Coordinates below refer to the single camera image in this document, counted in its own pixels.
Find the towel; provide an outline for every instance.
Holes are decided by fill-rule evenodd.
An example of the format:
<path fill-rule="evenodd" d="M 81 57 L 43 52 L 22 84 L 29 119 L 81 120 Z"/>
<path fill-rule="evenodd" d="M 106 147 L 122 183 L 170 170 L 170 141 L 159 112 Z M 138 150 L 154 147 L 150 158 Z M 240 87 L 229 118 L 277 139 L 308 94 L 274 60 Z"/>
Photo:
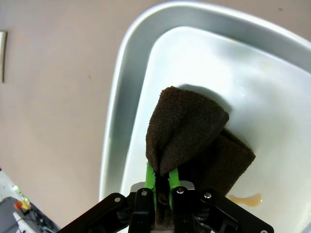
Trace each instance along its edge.
<path fill-rule="evenodd" d="M 229 114 L 211 98 L 177 87 L 161 92 L 146 134 L 146 157 L 156 173 L 155 230 L 173 230 L 168 173 L 199 192 L 223 195 L 255 159 L 253 152 L 225 130 Z"/>

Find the sauce spill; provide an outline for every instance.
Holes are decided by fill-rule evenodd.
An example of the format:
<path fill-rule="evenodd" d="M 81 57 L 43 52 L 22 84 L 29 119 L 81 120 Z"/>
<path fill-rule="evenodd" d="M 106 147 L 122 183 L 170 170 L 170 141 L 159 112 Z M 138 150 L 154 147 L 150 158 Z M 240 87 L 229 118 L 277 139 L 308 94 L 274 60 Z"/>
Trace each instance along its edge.
<path fill-rule="evenodd" d="M 256 207 L 259 206 L 259 204 L 261 203 L 261 193 L 255 194 L 247 198 L 238 198 L 236 196 L 229 195 L 229 200 L 236 204 L 244 204 L 249 207 Z"/>

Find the screw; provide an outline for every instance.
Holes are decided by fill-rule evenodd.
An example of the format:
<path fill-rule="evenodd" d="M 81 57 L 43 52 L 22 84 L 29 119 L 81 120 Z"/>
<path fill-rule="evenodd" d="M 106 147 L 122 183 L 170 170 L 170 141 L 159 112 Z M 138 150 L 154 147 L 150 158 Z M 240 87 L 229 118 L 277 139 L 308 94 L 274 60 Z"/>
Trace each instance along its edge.
<path fill-rule="evenodd" d="M 178 193 L 178 194 L 183 194 L 183 193 L 184 193 L 184 190 L 183 190 L 182 188 L 178 188 L 178 189 L 177 189 L 177 193 Z"/>
<path fill-rule="evenodd" d="M 205 193 L 204 197 L 207 199 L 210 199 L 212 197 L 212 195 L 210 193 Z"/>

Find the folded cloth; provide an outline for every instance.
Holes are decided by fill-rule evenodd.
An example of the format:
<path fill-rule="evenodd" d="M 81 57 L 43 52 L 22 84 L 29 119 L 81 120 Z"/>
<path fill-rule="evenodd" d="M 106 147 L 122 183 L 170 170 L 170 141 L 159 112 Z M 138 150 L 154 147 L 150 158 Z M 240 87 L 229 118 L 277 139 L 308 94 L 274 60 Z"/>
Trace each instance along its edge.
<path fill-rule="evenodd" d="M 228 113 L 214 100 L 188 90 L 162 91 L 146 135 L 146 157 L 156 173 L 155 230 L 172 230 L 167 174 L 195 189 L 213 188 L 225 195 L 255 159 L 252 151 L 223 130 Z"/>

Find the brown stain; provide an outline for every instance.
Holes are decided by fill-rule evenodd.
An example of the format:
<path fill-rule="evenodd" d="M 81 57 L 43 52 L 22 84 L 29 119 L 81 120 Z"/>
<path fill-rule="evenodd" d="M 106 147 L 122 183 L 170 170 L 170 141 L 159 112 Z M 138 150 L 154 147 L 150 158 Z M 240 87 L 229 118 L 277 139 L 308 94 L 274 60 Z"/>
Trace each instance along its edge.
<path fill-rule="evenodd" d="M 261 193 L 257 193 L 247 198 L 238 198 L 236 196 L 230 195 L 229 200 L 236 204 L 244 204 L 249 207 L 257 207 L 261 203 L 261 196 Z"/>

